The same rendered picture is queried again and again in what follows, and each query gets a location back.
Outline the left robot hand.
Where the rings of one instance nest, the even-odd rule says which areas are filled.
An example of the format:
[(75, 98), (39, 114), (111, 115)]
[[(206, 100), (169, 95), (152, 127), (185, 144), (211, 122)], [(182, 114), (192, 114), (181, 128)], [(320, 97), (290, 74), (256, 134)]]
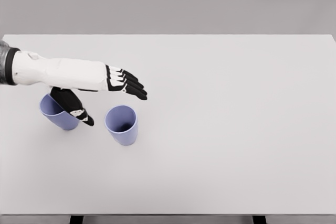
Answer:
[(148, 93), (137, 77), (125, 69), (99, 61), (62, 59), (59, 66), (48, 70), (47, 80), (51, 82), (50, 96), (56, 103), (88, 126), (94, 126), (94, 119), (72, 89), (123, 92), (140, 100), (148, 99)]

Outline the blue plastic cup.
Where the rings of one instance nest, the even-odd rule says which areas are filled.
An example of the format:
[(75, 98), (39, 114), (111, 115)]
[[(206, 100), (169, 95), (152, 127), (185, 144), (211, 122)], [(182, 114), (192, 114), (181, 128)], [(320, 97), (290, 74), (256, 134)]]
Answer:
[(39, 103), (40, 112), (54, 125), (70, 131), (75, 129), (79, 120), (66, 112), (51, 96), (46, 94)]
[(111, 108), (104, 118), (105, 127), (116, 142), (123, 146), (135, 143), (138, 135), (138, 117), (127, 105)]

